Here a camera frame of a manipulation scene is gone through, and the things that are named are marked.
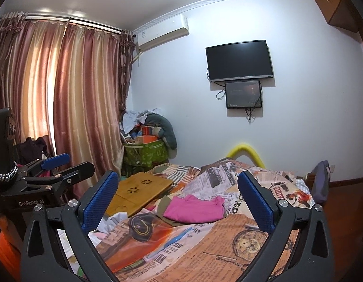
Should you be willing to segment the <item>orange sleeve forearm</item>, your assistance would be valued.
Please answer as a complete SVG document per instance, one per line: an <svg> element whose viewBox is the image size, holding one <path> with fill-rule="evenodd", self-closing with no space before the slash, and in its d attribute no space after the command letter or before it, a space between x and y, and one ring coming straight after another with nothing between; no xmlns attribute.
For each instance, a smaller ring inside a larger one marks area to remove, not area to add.
<svg viewBox="0 0 363 282"><path fill-rule="evenodd" d="M13 222L0 215L0 261L15 281L21 281L20 259L23 240Z"/></svg>

